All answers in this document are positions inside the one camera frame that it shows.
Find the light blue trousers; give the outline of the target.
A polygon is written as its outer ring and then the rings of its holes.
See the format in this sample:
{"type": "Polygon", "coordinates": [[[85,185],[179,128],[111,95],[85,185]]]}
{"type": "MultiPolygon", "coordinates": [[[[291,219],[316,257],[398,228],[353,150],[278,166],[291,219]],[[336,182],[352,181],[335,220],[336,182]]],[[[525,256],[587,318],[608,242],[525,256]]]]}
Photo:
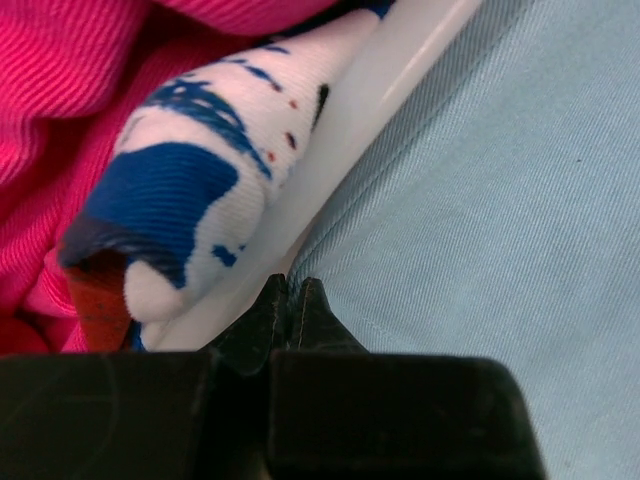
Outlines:
{"type": "Polygon", "coordinates": [[[553,479],[639,475],[639,5],[487,1],[289,274],[375,351],[488,356],[553,479]]]}

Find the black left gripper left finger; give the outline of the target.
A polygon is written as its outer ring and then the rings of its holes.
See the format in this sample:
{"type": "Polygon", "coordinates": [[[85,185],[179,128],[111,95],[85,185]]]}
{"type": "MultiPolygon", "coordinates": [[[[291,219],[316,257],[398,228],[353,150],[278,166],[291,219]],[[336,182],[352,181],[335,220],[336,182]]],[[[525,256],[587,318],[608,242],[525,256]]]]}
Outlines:
{"type": "Polygon", "coordinates": [[[10,355],[5,479],[265,479],[266,363],[288,297],[271,276],[196,352],[10,355]]]}

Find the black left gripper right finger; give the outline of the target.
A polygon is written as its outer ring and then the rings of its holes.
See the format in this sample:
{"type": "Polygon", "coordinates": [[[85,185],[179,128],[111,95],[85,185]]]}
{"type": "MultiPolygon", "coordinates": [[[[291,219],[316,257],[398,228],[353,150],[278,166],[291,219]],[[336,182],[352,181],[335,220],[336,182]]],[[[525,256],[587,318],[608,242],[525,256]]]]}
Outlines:
{"type": "Polygon", "coordinates": [[[542,479],[526,401],[489,358],[372,353],[303,282],[269,361],[275,479],[542,479]]]}

